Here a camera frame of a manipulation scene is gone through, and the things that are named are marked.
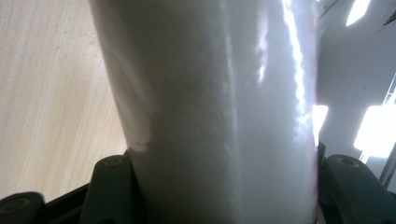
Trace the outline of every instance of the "cylindrical object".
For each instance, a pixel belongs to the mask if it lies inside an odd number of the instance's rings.
[[[310,0],[91,0],[152,223],[309,223]]]

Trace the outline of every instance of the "light wood grain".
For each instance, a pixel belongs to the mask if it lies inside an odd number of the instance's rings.
[[[126,148],[87,1],[0,1],[0,198],[52,200]]]

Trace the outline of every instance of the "wooden surface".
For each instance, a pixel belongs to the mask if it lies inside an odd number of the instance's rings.
[[[0,1],[0,198],[46,201],[126,149],[86,0]]]

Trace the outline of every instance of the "white paper roll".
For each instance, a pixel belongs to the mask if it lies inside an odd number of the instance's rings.
[[[309,223],[310,0],[91,0],[152,223]]]

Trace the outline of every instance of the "bright light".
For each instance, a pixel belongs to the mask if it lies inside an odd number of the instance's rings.
[[[369,4],[370,0],[355,0],[347,18],[346,26],[349,26],[350,24],[363,17],[364,14],[366,14]]]
[[[312,110],[312,121],[314,123],[314,136],[315,136],[315,146],[319,144],[319,132],[327,116],[327,111],[329,107],[326,105],[314,105]]]
[[[366,156],[386,158],[396,141],[396,106],[373,105],[367,109],[355,148]]]

